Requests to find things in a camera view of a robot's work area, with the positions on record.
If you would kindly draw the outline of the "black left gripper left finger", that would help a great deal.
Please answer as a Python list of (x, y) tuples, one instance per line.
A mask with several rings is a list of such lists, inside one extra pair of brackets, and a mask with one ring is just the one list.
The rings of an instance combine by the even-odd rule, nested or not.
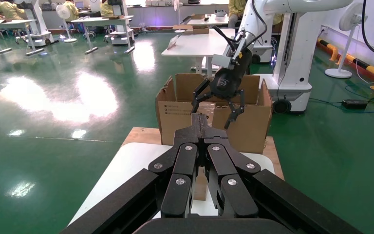
[(190, 212), (197, 177), (201, 115), (179, 129), (174, 145), (95, 204), (63, 234), (150, 234), (146, 227), (157, 213), (184, 218)]

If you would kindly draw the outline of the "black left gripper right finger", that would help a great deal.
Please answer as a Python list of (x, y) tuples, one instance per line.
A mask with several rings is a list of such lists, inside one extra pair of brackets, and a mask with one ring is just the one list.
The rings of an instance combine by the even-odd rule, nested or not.
[(356, 234), (358, 229), (235, 150), (200, 116), (200, 154), (220, 216), (267, 234)]

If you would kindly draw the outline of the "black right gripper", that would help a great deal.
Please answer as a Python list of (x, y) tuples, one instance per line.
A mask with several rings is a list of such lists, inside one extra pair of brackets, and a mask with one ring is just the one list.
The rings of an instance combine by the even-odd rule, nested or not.
[[(210, 99), (213, 96), (220, 99), (225, 99), (231, 110), (231, 113), (224, 125), (224, 128), (228, 129), (230, 124), (235, 122), (237, 117), (244, 112), (244, 90), (238, 90), (238, 88), (241, 84), (243, 76), (246, 75), (247, 69), (252, 61), (253, 54), (251, 50), (245, 48), (242, 52), (242, 57), (238, 59), (238, 62), (235, 63), (232, 69), (221, 66), (222, 62), (227, 61), (226, 58), (222, 57), (222, 55), (213, 55), (212, 63), (219, 66), (219, 69), (215, 73), (212, 81), (212, 91), (202, 94), (204, 89), (210, 85), (210, 80), (205, 78), (193, 91), (193, 99), (191, 103), (192, 110), (190, 113), (196, 113), (200, 103)], [(232, 102), (232, 99), (236, 96), (240, 97), (239, 108), (235, 108)]]

